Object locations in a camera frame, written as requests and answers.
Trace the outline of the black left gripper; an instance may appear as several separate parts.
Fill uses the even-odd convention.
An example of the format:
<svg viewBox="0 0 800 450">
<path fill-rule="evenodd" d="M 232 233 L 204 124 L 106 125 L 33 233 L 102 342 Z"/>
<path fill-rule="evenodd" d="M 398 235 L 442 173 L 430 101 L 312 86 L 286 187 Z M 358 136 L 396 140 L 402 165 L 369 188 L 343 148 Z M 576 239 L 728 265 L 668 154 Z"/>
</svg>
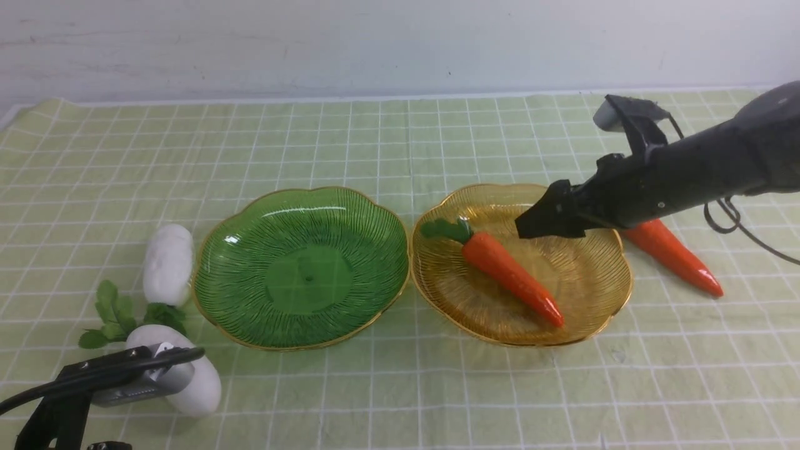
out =
<svg viewBox="0 0 800 450">
<path fill-rule="evenodd" d="M 17 435 L 14 449 L 132 449 L 128 442 L 83 445 L 91 395 L 43 399 Z"/>
</svg>

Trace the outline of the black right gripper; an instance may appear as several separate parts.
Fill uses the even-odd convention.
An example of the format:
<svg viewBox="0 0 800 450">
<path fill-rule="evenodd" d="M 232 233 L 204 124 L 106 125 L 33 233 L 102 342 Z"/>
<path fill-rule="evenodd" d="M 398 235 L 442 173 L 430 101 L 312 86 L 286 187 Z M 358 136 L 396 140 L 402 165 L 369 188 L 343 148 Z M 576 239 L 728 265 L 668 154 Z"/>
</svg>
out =
<svg viewBox="0 0 800 450">
<path fill-rule="evenodd" d="M 600 157 L 586 182 L 551 183 L 515 219 L 517 236 L 582 238 L 591 229 L 631 229 L 669 211 L 673 169 L 661 161 L 622 154 Z"/>
</svg>

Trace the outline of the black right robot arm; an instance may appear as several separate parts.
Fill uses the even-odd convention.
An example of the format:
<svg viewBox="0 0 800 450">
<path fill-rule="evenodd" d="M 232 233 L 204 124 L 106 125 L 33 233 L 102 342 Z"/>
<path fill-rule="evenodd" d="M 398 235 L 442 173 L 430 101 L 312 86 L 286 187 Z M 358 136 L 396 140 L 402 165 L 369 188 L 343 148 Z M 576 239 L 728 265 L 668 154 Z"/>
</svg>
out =
<svg viewBox="0 0 800 450">
<path fill-rule="evenodd" d="M 799 85 L 758 95 L 731 119 L 669 142 L 668 111 L 655 102 L 606 95 L 592 117 L 626 135 L 631 154 L 607 154 L 580 184 L 552 182 L 515 219 L 521 239 L 583 238 L 598 228 L 631 229 L 733 196 L 794 193 L 799 186 Z"/>
</svg>

